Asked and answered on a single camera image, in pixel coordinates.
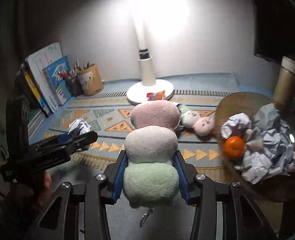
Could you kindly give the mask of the person left hand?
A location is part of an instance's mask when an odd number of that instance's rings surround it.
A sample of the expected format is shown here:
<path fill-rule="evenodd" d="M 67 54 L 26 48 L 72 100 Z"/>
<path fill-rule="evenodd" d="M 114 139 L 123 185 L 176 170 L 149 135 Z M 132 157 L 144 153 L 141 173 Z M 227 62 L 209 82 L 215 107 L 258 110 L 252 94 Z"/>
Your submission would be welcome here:
<path fill-rule="evenodd" d="M 43 207 L 52 196 L 52 178 L 48 171 L 44 172 L 43 188 L 38 195 L 38 204 Z"/>

